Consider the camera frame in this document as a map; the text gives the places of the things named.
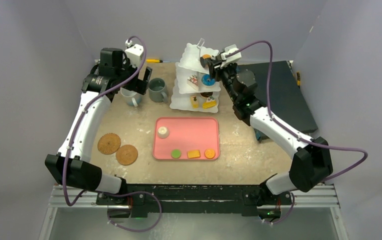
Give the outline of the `grey mug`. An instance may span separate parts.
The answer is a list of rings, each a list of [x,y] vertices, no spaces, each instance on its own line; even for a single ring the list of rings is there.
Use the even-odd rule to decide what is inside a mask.
[[[148,83],[149,98],[155,103],[168,103],[168,89],[161,78],[153,78]]]

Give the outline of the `white round cake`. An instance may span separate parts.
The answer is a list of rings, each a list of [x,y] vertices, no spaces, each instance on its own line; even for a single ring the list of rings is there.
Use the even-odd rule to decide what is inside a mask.
[[[160,126],[157,129],[157,135],[161,139],[166,139],[170,135],[170,131],[166,126]]]

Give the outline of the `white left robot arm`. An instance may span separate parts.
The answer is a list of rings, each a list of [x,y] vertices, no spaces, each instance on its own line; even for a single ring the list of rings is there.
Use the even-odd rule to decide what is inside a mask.
[[[144,78],[139,79],[145,58],[146,50],[139,44],[125,50],[103,48],[100,51],[99,62],[83,80],[79,108],[68,136],[57,153],[48,154],[44,162],[64,188],[108,193],[109,199],[117,205],[127,201],[126,180],[105,174],[91,164],[91,152],[103,116],[119,89],[146,93],[152,69],[146,68]]]

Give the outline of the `chocolate sprinkle donut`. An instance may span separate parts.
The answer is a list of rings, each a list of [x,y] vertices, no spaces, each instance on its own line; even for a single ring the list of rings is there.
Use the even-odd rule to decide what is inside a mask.
[[[213,92],[201,92],[200,95],[202,98],[209,98],[213,95]]]

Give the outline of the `orange round cookie top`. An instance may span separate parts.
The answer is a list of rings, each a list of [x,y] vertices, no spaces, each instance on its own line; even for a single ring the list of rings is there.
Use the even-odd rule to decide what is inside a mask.
[[[204,54],[201,56],[203,59],[210,59],[212,56],[210,54]]]

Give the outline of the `white three-tier cake stand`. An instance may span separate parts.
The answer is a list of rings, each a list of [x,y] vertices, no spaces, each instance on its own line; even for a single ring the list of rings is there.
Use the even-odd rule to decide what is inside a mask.
[[[171,109],[203,113],[218,112],[221,86],[219,82],[216,82],[212,87],[207,87],[202,84],[202,76],[204,74],[209,74],[209,71],[201,66],[200,57],[204,54],[214,56],[217,55],[219,51],[205,47],[204,43],[205,40],[203,38],[201,38],[198,43],[195,44],[187,43],[180,60],[175,63],[175,80],[173,93],[171,96],[171,103],[169,105]],[[187,84],[187,78],[191,75],[196,75],[198,77],[198,91],[192,89]],[[212,96],[217,101],[216,106],[208,109],[202,108],[202,104],[206,101],[206,98],[202,97],[200,93],[204,92],[213,92]],[[192,108],[190,96],[197,96],[199,101],[199,108]]]

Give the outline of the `orange round cookie bottom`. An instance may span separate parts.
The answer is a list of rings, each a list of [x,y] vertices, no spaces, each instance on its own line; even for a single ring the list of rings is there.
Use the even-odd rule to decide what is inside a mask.
[[[208,148],[204,151],[204,156],[207,159],[213,159],[216,156],[216,151],[213,148]]]

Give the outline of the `white triangular fruit cake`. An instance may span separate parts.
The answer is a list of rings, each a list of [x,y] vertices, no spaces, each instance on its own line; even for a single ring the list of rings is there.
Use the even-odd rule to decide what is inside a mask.
[[[199,90],[199,79],[197,75],[191,75],[186,80],[187,84],[193,89],[198,91]]]

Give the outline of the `pink serving tray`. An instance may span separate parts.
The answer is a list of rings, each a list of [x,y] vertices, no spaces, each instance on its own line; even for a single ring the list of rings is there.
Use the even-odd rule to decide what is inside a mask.
[[[159,127],[169,129],[169,136],[165,139],[158,137]],[[219,123],[214,117],[160,117],[155,122],[152,156],[157,160],[202,160],[211,161],[220,156]],[[174,159],[171,151],[181,150],[181,157]],[[214,149],[213,159],[205,157],[206,149]],[[200,150],[201,157],[188,159],[187,151]]]

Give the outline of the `green round macaron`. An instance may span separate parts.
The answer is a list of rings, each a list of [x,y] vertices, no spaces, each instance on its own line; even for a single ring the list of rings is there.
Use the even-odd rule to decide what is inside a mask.
[[[173,149],[170,155],[173,159],[179,159],[182,156],[182,152],[180,149]]]

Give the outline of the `orange rectangular biscuit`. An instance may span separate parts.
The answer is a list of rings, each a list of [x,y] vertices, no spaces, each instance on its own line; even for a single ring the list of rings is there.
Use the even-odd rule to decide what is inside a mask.
[[[201,152],[199,149],[187,151],[187,158],[188,159],[197,159],[200,157],[201,157]]]

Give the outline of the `blue frosted donut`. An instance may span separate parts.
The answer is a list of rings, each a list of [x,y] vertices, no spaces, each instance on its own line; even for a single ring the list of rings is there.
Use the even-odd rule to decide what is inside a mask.
[[[216,83],[216,80],[211,78],[209,74],[204,74],[201,77],[201,83],[206,87],[213,87]]]

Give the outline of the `orange round cookie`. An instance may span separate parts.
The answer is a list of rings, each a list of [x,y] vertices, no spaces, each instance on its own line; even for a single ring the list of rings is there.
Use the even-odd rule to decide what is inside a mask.
[[[210,59],[212,56],[210,54],[204,54],[201,56],[203,59]]]
[[[207,159],[213,159],[216,156],[216,151],[213,148],[208,148],[204,151],[204,156]]]

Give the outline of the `yellow triangular sprinkle cake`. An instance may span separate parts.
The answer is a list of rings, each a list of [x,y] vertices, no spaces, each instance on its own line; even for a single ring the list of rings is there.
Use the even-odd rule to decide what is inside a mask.
[[[202,104],[203,109],[213,108],[217,105],[217,100],[213,96],[209,96],[205,99],[205,102]]]

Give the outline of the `white small cup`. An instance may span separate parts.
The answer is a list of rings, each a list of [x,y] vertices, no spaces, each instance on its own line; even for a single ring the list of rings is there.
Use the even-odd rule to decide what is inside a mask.
[[[143,98],[142,94],[127,90],[123,87],[120,89],[120,94],[127,105],[135,108],[139,106]]]

